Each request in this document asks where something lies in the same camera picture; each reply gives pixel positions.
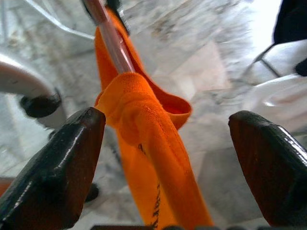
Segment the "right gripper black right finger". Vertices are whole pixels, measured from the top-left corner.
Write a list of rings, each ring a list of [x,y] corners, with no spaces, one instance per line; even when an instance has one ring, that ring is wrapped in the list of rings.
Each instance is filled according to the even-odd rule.
[[[251,111],[230,115],[228,126],[266,221],[275,227],[306,227],[307,150],[285,128]]]

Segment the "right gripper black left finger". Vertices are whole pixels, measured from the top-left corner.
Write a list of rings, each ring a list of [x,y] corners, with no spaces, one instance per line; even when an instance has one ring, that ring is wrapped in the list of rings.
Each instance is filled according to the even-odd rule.
[[[92,107],[67,120],[1,196],[1,229],[74,226],[94,178],[105,123],[104,114]]]

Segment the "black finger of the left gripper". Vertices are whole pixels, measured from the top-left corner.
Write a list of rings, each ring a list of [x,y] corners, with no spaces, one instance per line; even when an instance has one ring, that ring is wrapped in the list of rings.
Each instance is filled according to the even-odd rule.
[[[106,5],[120,20],[127,34],[130,35],[130,27],[125,19],[121,0],[106,0]]]
[[[84,1],[84,0],[81,0],[81,3],[82,3],[82,5],[83,5],[83,7],[84,7],[85,12],[87,13],[87,15],[89,16],[89,18],[91,19],[91,21],[94,23],[94,25],[96,25],[96,22],[95,22],[94,18],[92,17],[91,13],[88,11],[88,8],[87,8],[87,6],[86,6],[86,4],[85,4],[85,1]]]

